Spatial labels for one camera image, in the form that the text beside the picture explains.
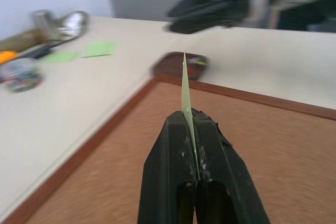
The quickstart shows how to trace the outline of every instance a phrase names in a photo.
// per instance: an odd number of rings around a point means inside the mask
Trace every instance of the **table surface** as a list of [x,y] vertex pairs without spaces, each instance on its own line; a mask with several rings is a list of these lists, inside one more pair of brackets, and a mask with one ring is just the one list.
[[336,109],[336,34],[213,28],[195,35],[165,22],[92,17],[58,51],[113,40],[113,56],[44,63],[45,81],[23,93],[0,87],[0,222],[150,78],[170,51],[205,55],[200,81]]

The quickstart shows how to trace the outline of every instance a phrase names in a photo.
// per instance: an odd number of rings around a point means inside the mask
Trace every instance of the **cork board frame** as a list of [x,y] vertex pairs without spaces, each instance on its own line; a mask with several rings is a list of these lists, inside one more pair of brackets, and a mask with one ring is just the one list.
[[[137,106],[137,104],[160,82],[181,85],[179,78],[159,75],[150,80],[133,98],[129,100],[81,149],[68,159],[48,180],[46,180],[21,206],[3,223],[24,223],[42,203],[71,175],[86,158],[103,142],[119,123]],[[273,106],[285,110],[336,120],[336,110],[318,106],[268,97],[265,95],[190,81],[190,88],[231,98]]]

